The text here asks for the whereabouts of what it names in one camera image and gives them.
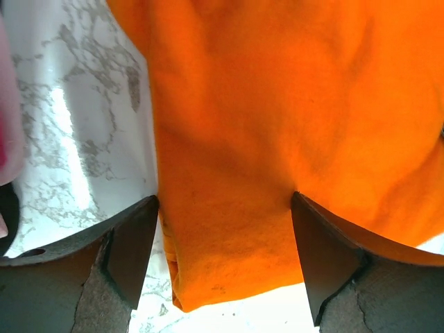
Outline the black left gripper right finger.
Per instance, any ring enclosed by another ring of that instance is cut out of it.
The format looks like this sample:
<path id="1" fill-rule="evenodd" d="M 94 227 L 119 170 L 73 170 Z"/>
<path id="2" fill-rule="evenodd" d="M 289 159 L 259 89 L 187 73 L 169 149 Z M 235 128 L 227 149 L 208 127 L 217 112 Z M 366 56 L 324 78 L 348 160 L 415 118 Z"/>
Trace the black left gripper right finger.
<path id="1" fill-rule="evenodd" d="M 321 332 L 442 332 L 443 256 L 391 241 L 299 192 L 293 230 Z"/>

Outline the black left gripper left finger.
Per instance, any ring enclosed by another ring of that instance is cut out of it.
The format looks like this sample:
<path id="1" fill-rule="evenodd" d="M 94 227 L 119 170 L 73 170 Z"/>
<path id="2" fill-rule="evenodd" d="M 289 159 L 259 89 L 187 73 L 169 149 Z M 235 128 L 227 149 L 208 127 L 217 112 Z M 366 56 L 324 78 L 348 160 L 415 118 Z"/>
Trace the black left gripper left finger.
<path id="1" fill-rule="evenodd" d="M 144 286 L 159 201 L 1 258 L 2 332 L 127 332 Z"/>

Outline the orange t shirt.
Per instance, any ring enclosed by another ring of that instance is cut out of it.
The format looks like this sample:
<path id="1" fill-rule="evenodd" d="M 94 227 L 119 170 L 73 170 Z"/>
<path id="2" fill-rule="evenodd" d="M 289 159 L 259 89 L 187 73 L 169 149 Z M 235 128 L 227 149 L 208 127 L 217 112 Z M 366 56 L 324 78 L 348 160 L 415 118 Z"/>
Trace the orange t shirt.
<path id="1" fill-rule="evenodd" d="M 110 1 L 148 63 L 173 304 L 302 282 L 299 191 L 401 244 L 443 232 L 442 1 Z"/>

